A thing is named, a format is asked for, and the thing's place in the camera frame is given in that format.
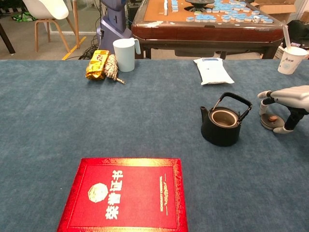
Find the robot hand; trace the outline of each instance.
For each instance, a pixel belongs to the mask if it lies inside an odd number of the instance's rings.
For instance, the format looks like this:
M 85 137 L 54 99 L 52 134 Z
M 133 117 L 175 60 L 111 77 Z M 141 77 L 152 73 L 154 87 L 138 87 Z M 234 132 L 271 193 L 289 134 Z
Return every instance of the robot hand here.
M 303 116 L 309 114 L 309 86 L 263 91 L 257 97 L 263 99 L 260 105 L 260 116 L 266 113 L 268 105 L 275 102 L 286 106 L 290 110 L 291 115 L 285 125 L 275 128 L 275 133 L 287 134 L 292 132 Z

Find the blue carpet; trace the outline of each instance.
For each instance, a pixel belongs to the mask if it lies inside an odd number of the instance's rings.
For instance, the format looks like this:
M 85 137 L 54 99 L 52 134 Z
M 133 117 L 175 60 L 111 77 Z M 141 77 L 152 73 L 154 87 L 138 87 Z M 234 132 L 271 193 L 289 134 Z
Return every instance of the blue carpet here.
M 55 231 L 82 157 L 181 158 L 191 232 L 309 231 L 309 116 L 274 134 L 260 124 L 256 97 L 307 85 L 308 61 L 293 75 L 278 73 L 278 60 L 224 61 L 235 83 L 209 86 L 193 61 L 137 60 L 119 74 L 126 85 L 88 81 L 87 64 L 0 61 L 1 232 Z M 201 136 L 199 107 L 225 91 L 253 109 L 239 141 L 217 147 Z

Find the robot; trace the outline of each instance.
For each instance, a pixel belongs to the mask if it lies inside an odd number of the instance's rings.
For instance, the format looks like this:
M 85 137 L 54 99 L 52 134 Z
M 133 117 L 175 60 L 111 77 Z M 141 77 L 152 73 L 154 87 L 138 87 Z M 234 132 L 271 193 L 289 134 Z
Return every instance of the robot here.
M 132 37 L 132 32 L 126 28 L 126 0 L 101 0 L 107 7 L 107 14 L 102 18 L 97 36 L 100 50 L 109 50 L 115 54 L 112 43 L 118 39 Z
M 275 133 L 288 134 L 292 132 L 304 115 L 309 114 L 309 86 L 264 91 L 259 93 L 257 97 L 263 99 L 259 112 L 261 123 Z M 275 102 L 286 106 L 291 112 L 285 123 L 280 117 L 266 113 L 268 105 Z

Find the floor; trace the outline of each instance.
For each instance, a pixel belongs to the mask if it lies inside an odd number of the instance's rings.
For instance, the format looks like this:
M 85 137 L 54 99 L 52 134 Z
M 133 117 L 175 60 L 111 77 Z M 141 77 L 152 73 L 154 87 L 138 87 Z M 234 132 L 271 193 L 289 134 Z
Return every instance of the floor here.
M 43 24 L 39 24 L 39 51 L 34 51 L 34 22 L 17 23 L 6 16 L 0 19 L 0 22 L 6 31 L 16 53 L 11 56 L 6 46 L 0 40 L 0 59 L 35 59 L 35 60 L 61 60 L 67 51 L 58 34 L 51 35 L 51 42 L 47 42 L 47 34 Z M 78 57 L 91 45 L 93 35 L 86 35 L 86 40 L 81 44 L 81 48 L 75 50 L 69 58 L 78 59 Z M 70 48 L 75 46 L 74 35 L 65 35 Z M 258 53 L 247 53 L 228 55 L 226 59 L 259 59 Z M 177 57 L 171 50 L 152 50 L 152 59 L 195 59 L 193 57 Z

